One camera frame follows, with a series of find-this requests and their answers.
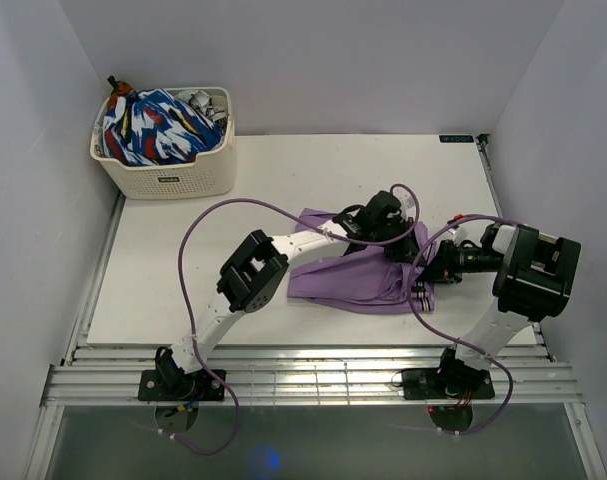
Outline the purple trousers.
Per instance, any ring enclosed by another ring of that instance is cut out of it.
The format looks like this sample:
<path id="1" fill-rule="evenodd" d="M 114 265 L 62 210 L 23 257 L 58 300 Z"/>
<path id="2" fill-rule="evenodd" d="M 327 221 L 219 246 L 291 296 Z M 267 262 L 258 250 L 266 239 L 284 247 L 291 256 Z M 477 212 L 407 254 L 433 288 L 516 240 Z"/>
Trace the purple trousers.
<path id="1" fill-rule="evenodd" d="M 287 297 L 357 314 L 432 312 L 434 287 L 409 283 L 410 267 L 387 260 L 381 247 L 368 246 L 293 269 Z"/>

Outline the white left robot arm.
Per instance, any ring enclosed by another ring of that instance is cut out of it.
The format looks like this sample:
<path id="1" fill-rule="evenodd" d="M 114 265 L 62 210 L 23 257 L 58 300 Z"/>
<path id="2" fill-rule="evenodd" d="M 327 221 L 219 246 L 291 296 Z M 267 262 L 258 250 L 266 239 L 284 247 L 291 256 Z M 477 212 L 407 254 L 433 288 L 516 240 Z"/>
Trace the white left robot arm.
<path id="1" fill-rule="evenodd" d="M 302 228 L 295 233 L 249 233 L 220 267 L 205 310 L 195 314 L 192 304 L 185 304 L 189 330 L 180 341 L 157 349 L 153 370 L 141 379 L 142 392 L 162 401 L 222 398 L 225 374 L 208 370 L 204 361 L 235 323 L 268 305 L 290 270 L 404 241 L 417 218 L 391 191 L 382 190 L 367 204 L 349 206 L 320 224 L 299 219 Z"/>

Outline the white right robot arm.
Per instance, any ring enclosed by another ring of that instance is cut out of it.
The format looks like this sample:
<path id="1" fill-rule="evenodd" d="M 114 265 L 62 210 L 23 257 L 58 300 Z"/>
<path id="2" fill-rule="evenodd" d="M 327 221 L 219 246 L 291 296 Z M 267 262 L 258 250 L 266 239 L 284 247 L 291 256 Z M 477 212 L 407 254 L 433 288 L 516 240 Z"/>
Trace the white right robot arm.
<path id="1" fill-rule="evenodd" d="M 422 271 L 425 283 L 459 283 L 472 273 L 493 273 L 494 300 L 459 342 L 446 348 L 429 376 L 447 397 L 489 386 L 491 359 L 522 330 L 557 317 L 572 292 L 582 245 L 525 225 L 493 223 L 478 244 L 443 240 Z"/>

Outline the blue table label sticker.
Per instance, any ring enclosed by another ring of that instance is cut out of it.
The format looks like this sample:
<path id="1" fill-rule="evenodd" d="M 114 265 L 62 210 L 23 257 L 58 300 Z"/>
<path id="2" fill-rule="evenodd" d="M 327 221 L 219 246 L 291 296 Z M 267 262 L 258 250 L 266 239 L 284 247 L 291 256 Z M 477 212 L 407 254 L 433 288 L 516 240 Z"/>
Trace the blue table label sticker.
<path id="1" fill-rule="evenodd" d="M 475 139 L 472 135 L 440 135 L 439 136 L 439 141 L 441 143 L 455 143 L 455 144 L 462 144 L 462 143 L 474 143 Z"/>

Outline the cream plastic laundry basket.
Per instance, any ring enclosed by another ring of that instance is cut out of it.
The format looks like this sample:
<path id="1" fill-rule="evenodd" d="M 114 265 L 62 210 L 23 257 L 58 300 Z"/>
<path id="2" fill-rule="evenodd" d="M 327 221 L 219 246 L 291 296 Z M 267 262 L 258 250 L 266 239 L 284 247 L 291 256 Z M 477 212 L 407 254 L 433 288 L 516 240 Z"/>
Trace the cream plastic laundry basket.
<path id="1" fill-rule="evenodd" d="M 95 120 L 90 154 L 130 199 L 221 195 L 236 179 L 235 125 L 222 87 L 121 83 Z"/>

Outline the white grey garment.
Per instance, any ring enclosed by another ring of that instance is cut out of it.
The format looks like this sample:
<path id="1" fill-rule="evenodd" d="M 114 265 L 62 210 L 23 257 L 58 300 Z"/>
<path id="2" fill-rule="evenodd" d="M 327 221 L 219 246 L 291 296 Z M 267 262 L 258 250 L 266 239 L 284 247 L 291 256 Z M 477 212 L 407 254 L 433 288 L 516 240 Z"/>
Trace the white grey garment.
<path id="1" fill-rule="evenodd" d="M 225 96 L 202 89 L 188 89 L 180 91 L 176 97 L 214 123 L 222 134 L 226 132 L 230 114 Z"/>

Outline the blue white patterned garment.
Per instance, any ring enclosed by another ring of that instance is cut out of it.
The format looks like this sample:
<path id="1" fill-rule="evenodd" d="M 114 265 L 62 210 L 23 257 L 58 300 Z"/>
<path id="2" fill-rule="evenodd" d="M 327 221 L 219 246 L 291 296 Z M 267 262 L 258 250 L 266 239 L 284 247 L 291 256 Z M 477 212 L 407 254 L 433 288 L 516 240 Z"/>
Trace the blue white patterned garment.
<path id="1" fill-rule="evenodd" d="M 225 133 L 166 89 L 135 90 L 101 121 L 103 152 L 127 167 L 193 163 Z"/>

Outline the orange black garment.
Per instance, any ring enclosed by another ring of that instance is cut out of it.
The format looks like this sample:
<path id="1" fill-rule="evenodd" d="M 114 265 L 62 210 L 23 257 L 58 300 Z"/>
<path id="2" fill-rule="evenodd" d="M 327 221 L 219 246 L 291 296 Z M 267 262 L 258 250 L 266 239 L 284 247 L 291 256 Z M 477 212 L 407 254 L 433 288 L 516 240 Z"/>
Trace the orange black garment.
<path id="1" fill-rule="evenodd" d="M 127 82 L 117 80 L 113 75 L 109 76 L 107 81 L 112 87 L 112 91 L 107 102 L 107 109 L 114 108 L 121 97 L 125 97 L 135 91 L 135 89 Z"/>

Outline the aluminium rail frame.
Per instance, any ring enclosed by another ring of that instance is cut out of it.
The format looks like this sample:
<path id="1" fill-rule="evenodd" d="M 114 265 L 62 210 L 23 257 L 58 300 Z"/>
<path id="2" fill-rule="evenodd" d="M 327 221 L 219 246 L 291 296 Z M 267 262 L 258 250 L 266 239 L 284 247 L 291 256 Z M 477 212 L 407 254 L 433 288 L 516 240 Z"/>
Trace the aluminium rail frame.
<path id="1" fill-rule="evenodd" d="M 241 136 L 237 140 L 239 176 L 235 193 L 257 188 L 254 172 L 263 164 L 283 165 L 286 154 L 296 163 L 315 165 L 322 153 L 338 164 L 366 152 L 383 152 L 406 171 L 419 170 L 423 181 L 436 186 L 450 169 L 459 179 L 470 181 L 470 192 L 492 210 L 499 207 L 484 144 L 441 143 L 436 135 L 268 135 Z M 48 479 L 63 456 L 66 415 L 74 408 L 119 407 L 135 409 L 134 379 L 152 364 L 150 343 L 128 341 L 99 344 L 89 334 L 99 306 L 106 300 L 107 277 L 120 262 L 119 249 L 131 228 L 153 219 L 159 203 L 128 200 L 118 195 L 89 290 L 77 315 L 72 337 L 61 363 L 48 372 L 25 477 Z M 321 345 L 309 340 L 298 344 L 262 343 L 223 346 L 212 358 L 215 365 L 231 371 L 236 404 L 259 408 L 409 408 L 400 391 L 391 385 L 395 370 L 429 366 L 443 342 L 420 337 L 418 326 L 399 320 L 405 339 L 394 344 L 351 341 Z M 497 403 L 508 413 L 519 406 L 559 406 L 564 416 L 566 442 L 580 460 L 580 473 L 603 479 L 606 468 L 591 430 L 583 395 L 571 365 L 549 354 L 544 337 L 535 331 L 526 340 L 508 346 L 501 356 L 506 371 L 494 375 Z"/>

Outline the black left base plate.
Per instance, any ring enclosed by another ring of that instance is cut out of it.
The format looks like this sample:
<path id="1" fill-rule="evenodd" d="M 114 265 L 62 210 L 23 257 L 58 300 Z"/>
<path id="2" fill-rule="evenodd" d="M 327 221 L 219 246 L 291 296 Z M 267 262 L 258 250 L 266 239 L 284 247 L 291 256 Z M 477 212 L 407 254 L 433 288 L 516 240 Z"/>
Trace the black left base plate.
<path id="1" fill-rule="evenodd" d="M 157 370 L 141 374 L 137 399 L 144 402 L 222 401 L 224 387 L 204 370 L 191 374 L 172 374 L 164 378 Z"/>

